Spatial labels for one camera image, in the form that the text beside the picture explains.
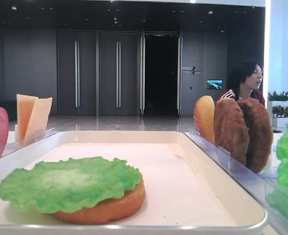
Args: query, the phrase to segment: shiny floor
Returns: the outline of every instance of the shiny floor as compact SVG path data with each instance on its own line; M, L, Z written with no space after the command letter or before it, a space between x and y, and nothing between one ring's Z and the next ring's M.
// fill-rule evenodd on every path
M10 122L14 131L16 122ZM94 130L94 131L179 131L189 132L195 128L192 117L135 117L135 116L50 116L47 129L56 131Z

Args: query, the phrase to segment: woman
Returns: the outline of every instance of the woman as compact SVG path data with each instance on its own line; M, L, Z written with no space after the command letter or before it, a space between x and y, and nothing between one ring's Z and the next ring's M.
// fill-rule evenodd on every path
M220 95L219 99L228 97L237 101L251 97L265 105L263 94L258 90L261 82L261 66L254 61L245 60L231 71L226 82L227 90Z

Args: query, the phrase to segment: potted plant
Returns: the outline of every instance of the potted plant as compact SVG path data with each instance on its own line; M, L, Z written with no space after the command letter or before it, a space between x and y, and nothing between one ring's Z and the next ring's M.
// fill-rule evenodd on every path
M285 127L288 123L288 106L281 105L274 106L272 108L274 117L272 118L272 125L274 127Z
M274 91L272 94L269 92L267 99L267 110L271 118L273 117L272 109L274 106L288 106L288 92L277 93Z

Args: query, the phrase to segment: green lettuce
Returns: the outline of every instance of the green lettuce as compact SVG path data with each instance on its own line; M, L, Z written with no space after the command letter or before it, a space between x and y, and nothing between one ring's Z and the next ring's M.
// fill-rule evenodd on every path
M140 182L139 170L126 161L102 157L39 162L32 170L15 169L0 183L0 198L17 211L75 212L119 199Z

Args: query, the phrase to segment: ceiling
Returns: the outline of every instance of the ceiling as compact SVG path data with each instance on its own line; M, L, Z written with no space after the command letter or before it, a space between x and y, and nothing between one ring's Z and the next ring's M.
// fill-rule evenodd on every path
M0 26L65 30L228 32L264 24L265 8L102 0L0 0Z

